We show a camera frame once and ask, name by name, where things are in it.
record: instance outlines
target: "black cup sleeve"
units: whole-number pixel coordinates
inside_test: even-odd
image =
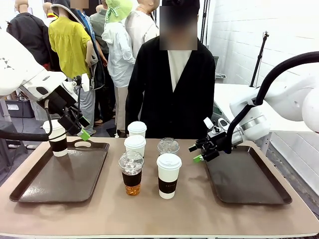
[[[159,190],[163,193],[173,193],[176,190],[177,179],[174,182],[164,182],[159,178]]]
[[[142,180],[142,171],[137,175],[126,175],[122,173],[123,181],[126,186],[135,187],[141,183]]]
[[[66,138],[59,141],[49,141],[53,152],[61,152],[68,147]]]

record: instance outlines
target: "brown tabletop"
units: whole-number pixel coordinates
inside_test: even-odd
[[[69,141],[78,139],[69,137]],[[0,234],[39,238],[283,238],[312,236],[319,222],[289,183],[263,160],[282,183],[293,202],[284,206],[234,206],[220,202],[209,183],[204,163],[193,163],[194,140],[179,140],[183,166],[175,197],[162,199],[158,191],[158,139],[147,139],[141,193],[125,193],[118,159],[125,151],[120,138],[91,138],[108,142],[109,153],[90,201],[69,205],[28,205],[9,200],[49,143],[34,153],[0,187]]]

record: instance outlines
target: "brown tray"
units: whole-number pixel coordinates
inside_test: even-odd
[[[272,174],[254,148],[238,146],[207,162],[217,197],[225,203],[280,205],[291,196]]]
[[[48,149],[10,195],[20,203],[76,203],[91,198],[109,149],[108,143],[68,142],[68,154]]]

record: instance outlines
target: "gray shirt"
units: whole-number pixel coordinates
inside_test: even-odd
[[[90,16],[90,22],[92,24],[95,38],[101,46],[104,55],[109,54],[108,44],[102,39],[104,32],[106,9],[101,9],[99,13],[95,13]]]

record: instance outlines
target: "plastic cup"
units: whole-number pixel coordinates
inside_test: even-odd
[[[173,153],[165,153],[158,157],[159,195],[171,199],[175,195],[179,169],[182,165],[180,157]]]
[[[136,196],[140,193],[143,165],[144,159],[136,151],[125,152],[119,160],[125,190],[130,196]]]
[[[146,139],[141,135],[132,135],[125,139],[124,146],[126,151],[136,151],[144,157]]]
[[[164,153],[173,153],[177,155],[179,151],[178,142],[173,138],[163,138],[158,144],[158,151],[160,155]]]
[[[62,157],[68,153],[66,135],[63,135],[53,140],[50,140],[50,139],[64,134],[65,128],[63,128],[63,126],[60,125],[57,119],[54,119],[51,122],[52,122],[52,133],[49,135],[49,143],[54,156]],[[46,133],[50,132],[49,121],[44,122],[43,129],[45,130]]]
[[[130,136],[138,134],[145,137],[147,129],[148,128],[146,124],[141,121],[135,121],[133,123],[130,123],[128,126],[128,131],[130,133]]]

